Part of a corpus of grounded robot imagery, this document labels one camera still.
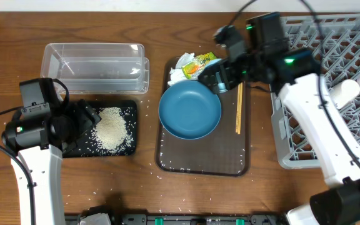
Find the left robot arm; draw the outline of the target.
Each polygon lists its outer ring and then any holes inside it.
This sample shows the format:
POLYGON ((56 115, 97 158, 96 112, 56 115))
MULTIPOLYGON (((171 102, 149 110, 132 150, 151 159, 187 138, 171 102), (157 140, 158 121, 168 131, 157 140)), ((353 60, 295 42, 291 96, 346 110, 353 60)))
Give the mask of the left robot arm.
POLYGON ((78 145, 101 118, 83 99, 59 97, 58 79, 39 78, 19 85, 23 105, 2 132, 12 155, 21 224, 64 224, 61 193, 63 153, 78 145))

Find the dark blue plate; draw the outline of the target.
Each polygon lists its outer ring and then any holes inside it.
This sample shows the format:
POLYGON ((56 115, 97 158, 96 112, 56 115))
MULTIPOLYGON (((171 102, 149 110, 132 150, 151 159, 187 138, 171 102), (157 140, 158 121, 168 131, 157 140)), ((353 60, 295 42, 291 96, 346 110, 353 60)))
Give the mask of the dark blue plate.
POLYGON ((162 126, 173 136, 201 139, 215 130, 221 120, 218 95, 197 81, 181 81, 163 93, 158 107, 162 126))

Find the white tissue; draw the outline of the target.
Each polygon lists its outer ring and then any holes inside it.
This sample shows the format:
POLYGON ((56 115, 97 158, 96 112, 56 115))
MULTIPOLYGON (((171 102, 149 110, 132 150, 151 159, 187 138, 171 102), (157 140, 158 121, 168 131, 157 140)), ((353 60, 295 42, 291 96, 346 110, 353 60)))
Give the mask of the white tissue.
POLYGON ((189 63, 195 56, 194 53, 184 53, 177 61, 176 65, 174 68, 171 68, 169 75, 170 75, 170 79, 167 82, 167 84, 169 86, 173 86, 174 84, 180 82, 180 81, 185 81, 185 80, 196 80, 196 77, 193 77, 191 79, 188 79, 185 77, 185 75, 183 74, 182 71, 182 67, 186 64, 189 63))

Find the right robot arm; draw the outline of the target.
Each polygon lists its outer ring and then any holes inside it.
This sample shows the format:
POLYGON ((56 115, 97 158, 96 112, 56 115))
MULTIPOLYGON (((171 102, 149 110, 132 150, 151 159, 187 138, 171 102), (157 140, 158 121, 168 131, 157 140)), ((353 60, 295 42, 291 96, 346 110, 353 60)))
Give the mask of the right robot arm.
POLYGON ((251 42, 228 24, 214 35, 227 57, 207 66, 198 81, 213 93, 240 83, 270 86, 302 128, 328 186, 288 211, 286 224, 354 224, 360 221, 360 145, 332 103, 321 63, 303 47, 291 49, 276 12, 247 22, 251 42))

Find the light blue small bowl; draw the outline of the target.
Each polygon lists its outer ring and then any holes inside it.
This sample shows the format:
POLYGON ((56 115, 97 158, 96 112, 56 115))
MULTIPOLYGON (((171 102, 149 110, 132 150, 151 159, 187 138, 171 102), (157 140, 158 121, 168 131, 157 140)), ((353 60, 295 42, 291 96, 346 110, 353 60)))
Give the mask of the light blue small bowl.
POLYGON ((221 69, 222 59, 215 59, 209 62, 202 72, 205 79, 204 84, 214 93, 225 93, 228 91, 223 78, 221 69))

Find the pile of white rice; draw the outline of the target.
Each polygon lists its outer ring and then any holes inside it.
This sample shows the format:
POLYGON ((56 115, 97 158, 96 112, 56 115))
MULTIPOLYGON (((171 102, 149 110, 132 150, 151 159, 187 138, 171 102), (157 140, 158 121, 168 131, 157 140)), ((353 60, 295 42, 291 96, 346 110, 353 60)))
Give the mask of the pile of white rice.
POLYGON ((87 150, 97 156, 127 156, 136 147, 136 110, 133 107, 104 107, 101 121, 91 131, 87 150))

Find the green yellow snack wrapper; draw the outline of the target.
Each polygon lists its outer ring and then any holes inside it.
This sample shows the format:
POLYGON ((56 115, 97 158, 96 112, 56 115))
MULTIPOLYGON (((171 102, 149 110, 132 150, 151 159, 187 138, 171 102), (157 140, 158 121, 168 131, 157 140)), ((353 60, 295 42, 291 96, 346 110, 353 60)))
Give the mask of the green yellow snack wrapper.
POLYGON ((188 79, 194 78, 208 63, 215 59, 217 59, 217 57, 212 52, 198 55, 182 67, 183 74, 188 79))

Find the white cup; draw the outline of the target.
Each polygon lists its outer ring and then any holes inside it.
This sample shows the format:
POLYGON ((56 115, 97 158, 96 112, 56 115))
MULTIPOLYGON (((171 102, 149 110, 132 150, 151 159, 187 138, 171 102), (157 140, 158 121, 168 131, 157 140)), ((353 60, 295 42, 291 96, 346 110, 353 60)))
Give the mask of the white cup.
POLYGON ((329 95, 337 109, 343 108, 347 103, 351 102, 360 92, 359 84, 352 80, 346 79, 335 85, 329 95))

